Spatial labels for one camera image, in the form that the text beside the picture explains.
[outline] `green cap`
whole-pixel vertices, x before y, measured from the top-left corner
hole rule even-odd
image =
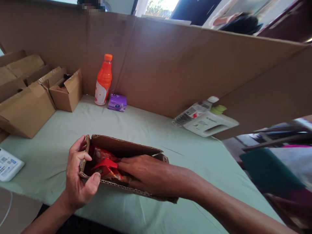
[[[221,115],[223,111],[225,111],[227,108],[225,106],[219,105],[216,107],[211,108],[210,112],[215,115]]]

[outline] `hand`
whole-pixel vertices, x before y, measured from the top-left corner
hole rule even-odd
[[[79,177],[79,165],[82,159],[91,161],[91,156],[85,152],[85,136],[81,136],[70,148],[66,168],[66,188],[61,197],[64,205],[71,211],[83,207],[91,201],[101,180],[100,173],[94,173],[86,183]]]
[[[190,198],[192,189],[203,179],[195,172],[162,162],[148,155],[123,158],[118,169],[135,177],[131,188],[156,196]]]

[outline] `light green tablecloth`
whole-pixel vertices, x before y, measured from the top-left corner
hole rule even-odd
[[[131,106],[124,113],[83,96],[73,113],[57,110],[33,139],[9,136],[2,148],[25,162],[0,187],[51,205],[65,188],[68,150],[81,136],[101,134],[162,149],[171,164],[187,167],[248,205],[281,222],[224,145],[202,138],[171,119]],[[91,203],[76,213],[124,233],[227,233],[192,201],[160,202],[100,185]]]

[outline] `white card reader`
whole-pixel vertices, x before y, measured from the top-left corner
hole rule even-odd
[[[9,152],[0,148],[0,180],[10,181],[25,165],[25,163],[14,157]]]

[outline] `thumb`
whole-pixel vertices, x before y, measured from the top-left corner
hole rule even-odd
[[[101,174],[95,172],[85,183],[81,190],[81,195],[86,203],[91,201],[92,197],[96,194],[100,180]]]

